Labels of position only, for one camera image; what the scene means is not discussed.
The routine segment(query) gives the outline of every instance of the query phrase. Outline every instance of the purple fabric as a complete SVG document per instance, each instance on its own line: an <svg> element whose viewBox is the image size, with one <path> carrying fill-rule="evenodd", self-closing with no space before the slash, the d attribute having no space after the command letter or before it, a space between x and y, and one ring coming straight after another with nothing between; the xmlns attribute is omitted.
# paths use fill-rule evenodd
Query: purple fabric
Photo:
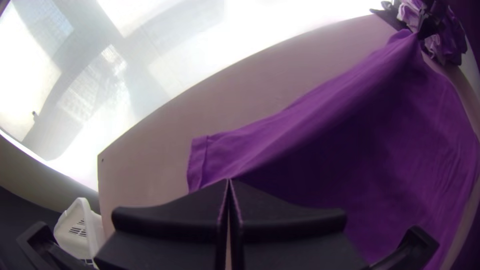
<svg viewBox="0 0 480 270"><path fill-rule="evenodd" d="M291 203L343 208L373 263L420 225L438 270L479 174L479 142L453 85L403 30L364 61L270 117L195 138L194 192L237 178Z"/></svg>

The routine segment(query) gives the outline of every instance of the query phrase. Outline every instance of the white object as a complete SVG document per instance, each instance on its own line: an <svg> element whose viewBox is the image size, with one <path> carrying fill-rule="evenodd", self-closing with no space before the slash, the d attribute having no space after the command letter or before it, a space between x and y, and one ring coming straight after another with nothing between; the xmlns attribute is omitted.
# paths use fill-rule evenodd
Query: white object
<svg viewBox="0 0 480 270"><path fill-rule="evenodd" d="M53 236L63 250L97 268L93 258L105 243L104 228L102 216L90 209L86 198L77 198L61 214Z"/></svg>

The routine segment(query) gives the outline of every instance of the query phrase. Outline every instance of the black plastic part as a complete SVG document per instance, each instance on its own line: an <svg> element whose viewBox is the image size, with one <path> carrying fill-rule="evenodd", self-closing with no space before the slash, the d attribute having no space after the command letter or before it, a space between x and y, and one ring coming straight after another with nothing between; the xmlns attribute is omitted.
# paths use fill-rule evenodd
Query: black plastic part
<svg viewBox="0 0 480 270"><path fill-rule="evenodd" d="M341 209L305 208L230 182L233 270L364 270Z"/></svg>
<svg viewBox="0 0 480 270"><path fill-rule="evenodd" d="M225 269L228 181L223 180L170 203L119 207L115 233L94 261L102 270Z"/></svg>
<svg viewBox="0 0 480 270"><path fill-rule="evenodd" d="M422 270L433 257L439 243L418 226L407 230L398 248L372 270Z"/></svg>
<svg viewBox="0 0 480 270"><path fill-rule="evenodd" d="M223 270L228 221L233 270L421 270L439 247L414 226L368 266L343 234L341 209L301 207L232 180L161 206L121 207L112 219L116 232L94 259L101 270ZM62 250L43 222L17 242L38 270L92 269Z"/></svg>
<svg viewBox="0 0 480 270"><path fill-rule="evenodd" d="M16 241L37 270L94 269L61 249L57 245L52 231L44 222L32 225Z"/></svg>

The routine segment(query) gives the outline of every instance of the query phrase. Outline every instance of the black object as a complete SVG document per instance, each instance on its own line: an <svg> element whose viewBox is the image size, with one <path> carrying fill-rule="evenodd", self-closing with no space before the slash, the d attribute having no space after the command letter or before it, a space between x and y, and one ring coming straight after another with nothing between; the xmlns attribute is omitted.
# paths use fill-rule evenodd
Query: black object
<svg viewBox="0 0 480 270"><path fill-rule="evenodd" d="M112 221L116 231L94 259L101 270L223 270L228 223L233 270L421 270L439 246L414 226L396 251L369 266L343 234L341 209L300 207L232 180L161 206L119 207ZM37 269L90 269L43 224L18 243Z"/></svg>
<svg viewBox="0 0 480 270"><path fill-rule="evenodd" d="M448 8L441 0L422 0L422 2L423 5L420 8L417 34L419 40L424 40L438 33L445 27L442 24L442 19L446 15ZM381 5L384 10L370 9L370 12L380 17L398 31L409 29L405 22L397 19L400 1L395 0L393 3L382 1Z"/></svg>
<svg viewBox="0 0 480 270"><path fill-rule="evenodd" d="M1 144L0 153L4 154ZM0 178L8 177L1 170ZM34 270L17 245L17 237L37 221L44 221L53 229L59 217L59 212L40 207L0 187L0 270Z"/></svg>
<svg viewBox="0 0 480 270"><path fill-rule="evenodd" d="M17 243L37 270L94 269L61 249L44 222L37 222L17 238Z"/></svg>

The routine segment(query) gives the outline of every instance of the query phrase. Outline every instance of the crumpled purple fabric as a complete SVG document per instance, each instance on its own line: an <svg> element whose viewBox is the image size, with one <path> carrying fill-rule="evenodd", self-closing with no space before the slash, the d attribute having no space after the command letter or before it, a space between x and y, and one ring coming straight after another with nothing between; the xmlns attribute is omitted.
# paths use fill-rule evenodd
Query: crumpled purple fabric
<svg viewBox="0 0 480 270"><path fill-rule="evenodd" d="M195 138L190 192L234 178L288 202L342 208L345 233L373 263L420 225L438 270L479 175L480 145L450 81L416 34L388 44L284 110Z"/></svg>
<svg viewBox="0 0 480 270"><path fill-rule="evenodd" d="M418 32L422 0L400 1L397 18L405 22L414 33ZM444 65L449 62L460 66L462 64L462 54L467 52L464 29L450 7L447 8L442 23L444 27L439 29L438 34L429 36L424 40L424 47L430 57L438 60L441 64Z"/></svg>

